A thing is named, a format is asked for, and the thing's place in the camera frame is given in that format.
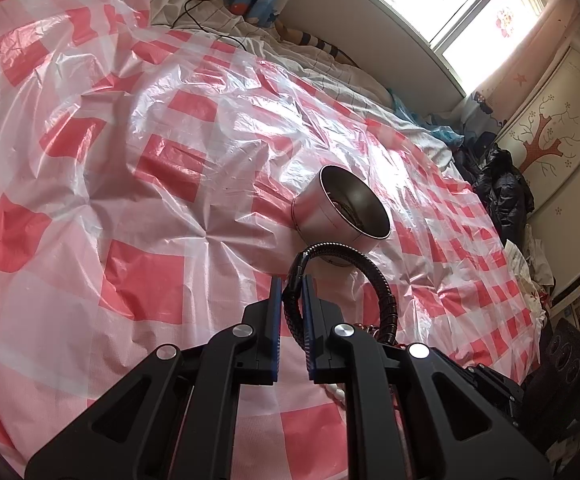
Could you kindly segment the black beaded bangle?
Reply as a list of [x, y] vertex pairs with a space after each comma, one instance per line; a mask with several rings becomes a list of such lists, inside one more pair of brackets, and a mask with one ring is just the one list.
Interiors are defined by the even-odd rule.
[[318, 272], [315, 278], [317, 292], [325, 292], [328, 301], [343, 299], [344, 312], [348, 312], [352, 309], [353, 300], [361, 299], [356, 290], [361, 292], [363, 285], [369, 285], [377, 297], [375, 304], [379, 312], [378, 322], [373, 323], [378, 327], [375, 339], [389, 346], [396, 344], [398, 301], [384, 274], [360, 250], [343, 243], [321, 242], [309, 245], [294, 257], [281, 295], [288, 329], [299, 348], [304, 350], [306, 344], [305, 314], [299, 306], [303, 297], [303, 278], [308, 275], [307, 268], [311, 261], [326, 258], [339, 258], [349, 266], [324, 278]]

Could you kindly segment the black down jacket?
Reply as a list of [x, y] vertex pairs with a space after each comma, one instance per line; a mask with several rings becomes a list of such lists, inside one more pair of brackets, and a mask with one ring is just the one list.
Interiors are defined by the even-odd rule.
[[527, 218], [535, 210], [534, 195], [508, 150], [493, 143], [477, 158], [474, 148], [461, 146], [454, 153], [454, 164], [480, 199], [501, 243], [522, 248]]

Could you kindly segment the round metal tin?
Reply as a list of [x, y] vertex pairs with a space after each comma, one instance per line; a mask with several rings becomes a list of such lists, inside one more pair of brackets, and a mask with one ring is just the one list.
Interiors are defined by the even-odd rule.
[[347, 169], [323, 166], [291, 205], [307, 245], [337, 242], [367, 254], [391, 234], [389, 214], [369, 186]]

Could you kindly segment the wardrobe with tree decal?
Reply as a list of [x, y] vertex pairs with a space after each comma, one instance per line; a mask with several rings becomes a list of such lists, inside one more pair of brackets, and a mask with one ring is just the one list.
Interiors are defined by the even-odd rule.
[[561, 297], [580, 283], [580, 53], [567, 51], [499, 136], [534, 196], [528, 216]]

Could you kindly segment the red white checkered plastic sheet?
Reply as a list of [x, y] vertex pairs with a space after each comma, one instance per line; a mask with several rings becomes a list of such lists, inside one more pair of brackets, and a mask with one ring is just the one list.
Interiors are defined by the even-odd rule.
[[324, 166], [389, 215], [400, 342], [522, 380], [541, 324], [447, 146], [150, 0], [0, 0], [0, 452], [32, 455], [159, 344], [204, 344], [302, 248]]

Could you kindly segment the blue plastic bag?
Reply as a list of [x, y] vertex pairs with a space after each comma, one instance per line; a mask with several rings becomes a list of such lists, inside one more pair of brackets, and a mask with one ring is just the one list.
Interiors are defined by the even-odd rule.
[[392, 89], [389, 89], [389, 93], [392, 99], [393, 112], [397, 117], [423, 128], [431, 136], [434, 136], [435, 139], [445, 143], [453, 152], [461, 148], [464, 141], [463, 134], [457, 133], [457, 131], [454, 131], [448, 125], [440, 124], [432, 115], [427, 118], [421, 117], [417, 113], [412, 112]]

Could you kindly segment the cartoon curtain right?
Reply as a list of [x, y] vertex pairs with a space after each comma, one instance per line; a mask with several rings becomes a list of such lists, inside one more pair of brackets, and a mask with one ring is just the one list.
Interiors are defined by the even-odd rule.
[[562, 58], [579, 27], [578, 0], [549, 0], [506, 62], [463, 100], [460, 132], [476, 139], [506, 127]]

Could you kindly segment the striped pillow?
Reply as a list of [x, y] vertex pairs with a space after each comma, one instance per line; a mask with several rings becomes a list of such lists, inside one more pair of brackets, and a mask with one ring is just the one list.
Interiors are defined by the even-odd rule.
[[329, 44], [321, 38], [311, 35], [308, 32], [290, 28], [285, 26], [280, 20], [275, 21], [275, 29], [280, 38], [284, 41], [291, 42], [301, 47], [314, 47], [329, 54], [335, 61], [357, 67], [358, 64], [350, 58], [344, 51], [335, 47], [334, 44]]

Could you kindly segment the white bed quilt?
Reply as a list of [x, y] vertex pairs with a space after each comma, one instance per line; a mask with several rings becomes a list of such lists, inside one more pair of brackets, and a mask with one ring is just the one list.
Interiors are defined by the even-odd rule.
[[406, 122], [393, 112], [389, 89], [359, 67], [339, 63], [314, 47], [284, 41], [275, 25], [259, 28], [230, 13], [223, 0], [150, 0], [151, 23], [178, 30], [202, 32], [242, 46], [306, 79], [363, 118], [378, 119], [397, 128], [432, 159], [440, 169], [451, 165], [450, 148], [423, 128]]

